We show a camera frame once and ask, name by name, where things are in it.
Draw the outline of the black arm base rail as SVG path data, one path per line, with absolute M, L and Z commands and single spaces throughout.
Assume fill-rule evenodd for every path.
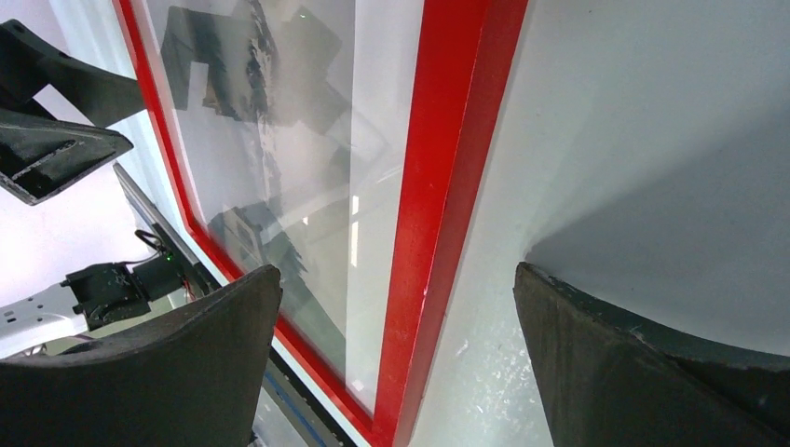
M 220 283 L 167 221 L 143 189 L 113 164 L 131 207 L 160 240 L 163 256 L 179 270 L 198 297 Z M 270 347 L 252 423 L 251 446 L 354 446 L 356 442 L 329 414 L 275 347 Z

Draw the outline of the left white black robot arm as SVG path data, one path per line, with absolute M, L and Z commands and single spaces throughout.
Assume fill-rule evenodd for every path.
M 1 355 L 30 356 L 64 337 L 87 338 L 106 325 L 146 314 L 184 290 L 189 298 L 217 282 L 157 206 L 118 164 L 132 148 L 114 124 L 144 108 L 135 79 L 73 58 L 18 20 L 1 26 L 1 184 L 35 206 L 111 165 L 143 218 L 136 236 L 152 254 L 93 264 L 1 310 Z

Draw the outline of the landscape photo print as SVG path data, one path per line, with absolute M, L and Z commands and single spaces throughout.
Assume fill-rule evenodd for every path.
M 198 226 L 375 407 L 419 1 L 137 1 Z

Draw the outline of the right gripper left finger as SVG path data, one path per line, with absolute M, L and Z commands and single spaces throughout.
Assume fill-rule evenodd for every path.
M 245 446 L 282 298 L 259 267 L 56 356 L 1 363 L 5 446 Z

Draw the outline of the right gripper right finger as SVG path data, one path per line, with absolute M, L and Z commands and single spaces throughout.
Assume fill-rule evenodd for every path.
M 788 357 L 669 328 L 525 262 L 513 295 L 555 445 L 788 444 Z

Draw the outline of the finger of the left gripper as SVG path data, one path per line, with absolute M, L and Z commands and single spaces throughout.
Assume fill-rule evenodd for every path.
M 35 206 L 127 153 L 121 133 L 39 116 L 1 111 L 1 186 Z
M 1 107 L 51 119 L 34 96 L 51 86 L 92 125 L 107 128 L 141 112 L 138 81 L 75 59 L 18 20 L 1 24 Z

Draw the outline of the red wooden picture frame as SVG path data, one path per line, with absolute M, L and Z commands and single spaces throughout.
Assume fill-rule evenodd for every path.
M 133 5 L 117 1 L 124 38 L 154 123 L 176 219 L 217 275 L 242 271 L 190 214 L 188 194 Z M 276 337 L 373 446 L 406 446 L 425 410 L 451 292 L 526 10 L 523 1 L 419 1 L 423 5 L 375 407 L 366 412 L 331 376 L 280 308 Z

